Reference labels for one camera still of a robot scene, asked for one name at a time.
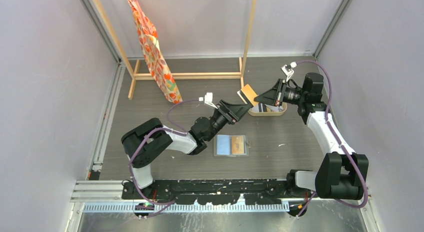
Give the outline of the grey card holder wallet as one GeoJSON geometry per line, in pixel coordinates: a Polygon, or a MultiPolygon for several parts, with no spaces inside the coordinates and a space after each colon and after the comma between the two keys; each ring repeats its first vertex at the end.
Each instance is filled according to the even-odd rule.
{"type": "Polygon", "coordinates": [[[246,135],[217,135],[213,140],[215,157],[247,157],[249,148],[246,135]]]}

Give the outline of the gold card black stripe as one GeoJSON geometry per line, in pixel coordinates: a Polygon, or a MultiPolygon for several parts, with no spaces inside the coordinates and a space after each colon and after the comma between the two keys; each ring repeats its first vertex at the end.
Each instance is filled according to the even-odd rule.
{"type": "Polygon", "coordinates": [[[244,135],[231,136],[231,155],[239,156],[246,154],[246,139],[244,135]]]}

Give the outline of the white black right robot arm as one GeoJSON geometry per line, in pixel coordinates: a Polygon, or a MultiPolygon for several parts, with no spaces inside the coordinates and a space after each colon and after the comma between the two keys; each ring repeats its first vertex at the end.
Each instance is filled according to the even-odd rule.
{"type": "Polygon", "coordinates": [[[301,87],[291,87],[278,79],[271,89],[254,99],[266,105],[277,106],[284,102],[296,105],[298,115],[313,132],[323,152],[318,171],[291,170],[285,190],[291,197],[299,197],[307,189],[323,199],[365,200],[368,198],[368,158],[357,154],[336,128],[328,105],[322,101],[323,87],[324,77],[311,72],[305,76],[301,87]]]}

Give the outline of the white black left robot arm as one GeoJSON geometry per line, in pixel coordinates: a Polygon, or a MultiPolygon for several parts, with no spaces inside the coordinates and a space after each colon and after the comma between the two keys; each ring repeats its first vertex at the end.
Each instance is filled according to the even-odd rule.
{"type": "Polygon", "coordinates": [[[251,103],[231,104],[221,100],[212,116],[197,118],[188,132],[169,128],[154,117],[125,133],[121,143],[129,159],[135,194],[141,199],[148,199],[153,194],[151,163],[163,151],[197,155],[226,124],[240,121],[252,107],[251,103]]]}

